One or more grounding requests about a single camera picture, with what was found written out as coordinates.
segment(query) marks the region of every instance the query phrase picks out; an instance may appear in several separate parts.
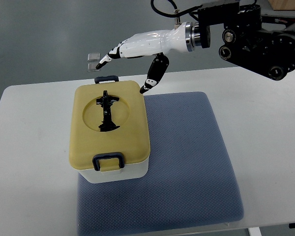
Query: black latch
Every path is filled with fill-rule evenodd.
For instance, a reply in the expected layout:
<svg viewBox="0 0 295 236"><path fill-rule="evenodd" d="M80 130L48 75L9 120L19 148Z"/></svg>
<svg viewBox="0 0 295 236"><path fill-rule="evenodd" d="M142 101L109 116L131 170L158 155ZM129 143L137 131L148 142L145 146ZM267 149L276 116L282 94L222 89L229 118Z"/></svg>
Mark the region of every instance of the black latch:
<svg viewBox="0 0 295 236"><path fill-rule="evenodd" d="M124 157L121 152L110 152L110 153L104 153L104 154L97 154L93 157L93 166L96 171L100 171L99 166L99 160L106 160L106 159L112 159L112 158L118 158L119 160L119 167L124 167Z"/></svg>

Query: gray floor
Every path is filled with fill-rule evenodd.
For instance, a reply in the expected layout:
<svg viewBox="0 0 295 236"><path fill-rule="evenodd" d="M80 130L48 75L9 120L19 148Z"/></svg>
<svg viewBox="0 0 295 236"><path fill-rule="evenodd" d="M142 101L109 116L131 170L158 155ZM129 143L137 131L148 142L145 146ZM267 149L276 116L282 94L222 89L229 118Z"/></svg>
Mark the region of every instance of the gray floor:
<svg viewBox="0 0 295 236"><path fill-rule="evenodd" d="M211 0L176 0L187 9ZM155 1L171 12L165 0ZM241 1L244 4L252 0ZM263 13L295 16L293 12L273 12L266 0L258 0ZM194 21L189 16L182 21ZM140 32L173 28L173 20L153 12L149 0L0 0L0 98L11 85L90 79L96 76L146 74L153 57L119 59L98 72L87 72L87 55L104 56L120 41ZM168 72L234 66L223 61L218 49L223 45L223 26L211 27L211 47L190 54L169 53ZM263 236L295 236L288 225L261 228ZM204 236L247 236L247 230L202 234Z"/></svg>

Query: robotic arm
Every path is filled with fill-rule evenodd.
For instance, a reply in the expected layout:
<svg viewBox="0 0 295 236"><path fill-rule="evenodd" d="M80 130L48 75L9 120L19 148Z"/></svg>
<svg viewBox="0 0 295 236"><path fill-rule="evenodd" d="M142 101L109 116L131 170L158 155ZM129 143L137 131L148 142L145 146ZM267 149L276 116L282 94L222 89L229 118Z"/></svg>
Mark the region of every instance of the robotic arm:
<svg viewBox="0 0 295 236"><path fill-rule="evenodd" d="M181 53L194 50L196 44L191 40L192 30L194 30L194 25L184 22L177 29L136 34L113 48L103 57L96 69L100 69L112 59L156 55L148 71L145 85L140 89L140 92L144 93L157 85L163 77L169 65L169 60L165 55L170 50L174 49Z"/></svg>
<svg viewBox="0 0 295 236"><path fill-rule="evenodd" d="M112 59L137 58L156 55L140 89L144 93L156 86L163 77L170 50L192 52L196 46L210 47L209 27L224 24L224 45L219 49L222 59L261 74L273 80L281 80L295 69L295 18L262 16L256 0L250 5L239 5L239 0L220 0L192 7L175 14L152 8L165 17L176 19L175 29L140 33L113 48L96 66L103 67ZM179 17L189 14L196 23L180 23ZM267 31L262 23L284 24L284 30Z"/></svg>

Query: yellow lid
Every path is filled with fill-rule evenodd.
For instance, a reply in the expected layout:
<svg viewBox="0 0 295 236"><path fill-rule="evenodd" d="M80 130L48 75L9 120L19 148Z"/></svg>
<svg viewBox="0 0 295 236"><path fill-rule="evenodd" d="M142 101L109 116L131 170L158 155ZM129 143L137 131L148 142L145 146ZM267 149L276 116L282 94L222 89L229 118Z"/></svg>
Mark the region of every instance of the yellow lid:
<svg viewBox="0 0 295 236"><path fill-rule="evenodd" d="M100 132L103 108L96 100L107 90L119 101L111 106L112 121L120 127ZM144 97L134 81L111 82L79 87L75 92L71 121L69 162L77 170L93 169L97 154L121 152L125 164L146 160L150 153L148 120ZM113 170L113 160L101 161L101 171Z"/></svg>

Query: blue textured mat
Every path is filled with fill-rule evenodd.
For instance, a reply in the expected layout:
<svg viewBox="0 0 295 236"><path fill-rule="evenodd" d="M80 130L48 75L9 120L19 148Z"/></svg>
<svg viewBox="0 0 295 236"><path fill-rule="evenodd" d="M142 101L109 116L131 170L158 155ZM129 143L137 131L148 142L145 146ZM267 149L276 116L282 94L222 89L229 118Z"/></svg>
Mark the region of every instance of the blue textured mat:
<svg viewBox="0 0 295 236"><path fill-rule="evenodd" d="M79 175L79 235L127 235L242 219L237 181L205 93L151 95L145 101L148 172L100 184Z"/></svg>

